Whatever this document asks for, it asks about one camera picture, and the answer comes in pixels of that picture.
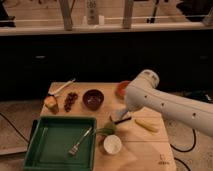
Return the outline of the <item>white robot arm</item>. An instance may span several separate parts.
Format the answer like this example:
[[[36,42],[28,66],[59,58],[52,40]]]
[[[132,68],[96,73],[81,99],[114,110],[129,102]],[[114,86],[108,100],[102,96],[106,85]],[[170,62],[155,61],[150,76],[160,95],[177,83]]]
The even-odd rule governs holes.
[[[152,70],[140,72],[126,87],[126,108],[138,111],[148,107],[213,137],[213,104],[157,90],[159,81]]]

